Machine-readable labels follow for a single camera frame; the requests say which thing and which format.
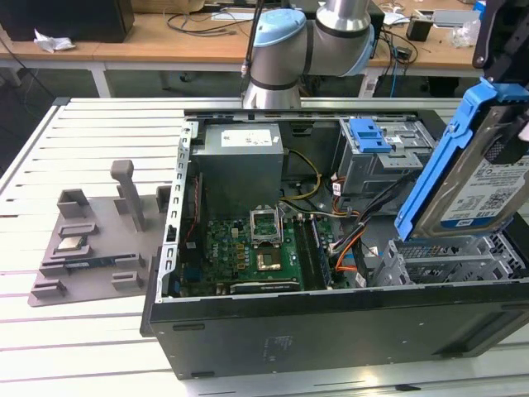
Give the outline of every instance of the yellow wire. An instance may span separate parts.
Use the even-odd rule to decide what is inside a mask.
[[[294,153],[296,153],[297,155],[299,155],[302,159],[304,159],[307,164],[309,164],[311,166],[311,168],[314,170],[314,172],[316,173],[316,178],[317,178],[317,181],[316,181],[316,185],[314,186],[314,189],[311,190],[310,192],[308,193],[305,193],[305,194],[300,194],[298,196],[288,196],[288,197],[282,197],[280,198],[281,201],[283,200],[302,200],[302,199],[308,199],[309,197],[312,197],[314,194],[316,194],[316,192],[320,189],[320,184],[322,183],[322,174],[320,174],[316,168],[316,166],[303,154],[301,154],[299,151],[295,151],[294,149],[289,149],[290,151],[293,151]]]

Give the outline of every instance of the gray floor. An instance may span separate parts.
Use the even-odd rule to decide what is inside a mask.
[[[13,88],[5,83],[0,87],[0,175],[22,148],[28,136],[35,130],[42,116],[52,103],[45,91],[24,70],[19,72],[22,86]],[[111,71],[112,86],[118,97],[235,97],[239,95],[238,73],[188,74],[190,81],[180,81],[178,73],[170,74],[171,90],[163,90],[157,72]],[[41,69],[38,79],[56,97],[96,98],[98,92],[88,71]],[[324,78],[317,89],[317,96],[355,97],[360,90],[361,77]],[[455,91],[456,97],[474,85],[477,79],[461,79]],[[388,97],[392,80],[387,78],[377,96]],[[427,80],[423,77],[398,77],[395,97],[429,98]]]

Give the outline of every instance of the metal workbench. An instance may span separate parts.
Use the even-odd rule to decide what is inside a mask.
[[[318,99],[318,108],[430,108],[448,121],[454,99]],[[0,180],[0,395],[529,395],[529,326],[474,359],[179,382],[158,342],[138,332],[144,298],[27,305],[62,189],[116,194],[113,160],[134,161],[140,194],[169,184],[185,108],[234,99],[72,99],[53,106]]]

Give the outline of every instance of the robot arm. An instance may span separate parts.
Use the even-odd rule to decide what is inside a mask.
[[[328,0],[316,21],[292,9],[264,13],[257,25],[244,108],[300,108],[302,74],[348,76],[367,65],[374,45],[369,0]]]

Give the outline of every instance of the white table leg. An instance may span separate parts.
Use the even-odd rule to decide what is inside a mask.
[[[114,96],[114,89],[105,74],[105,66],[101,63],[89,64],[93,81],[96,84],[100,98],[111,98]]]
[[[13,87],[20,87],[22,82],[18,78],[17,71],[20,68],[1,68],[0,69],[0,76],[2,76],[3,79],[11,83]]]
[[[362,85],[360,85],[360,92],[358,98],[372,98],[374,90],[377,87],[380,73],[377,69],[366,69]]]

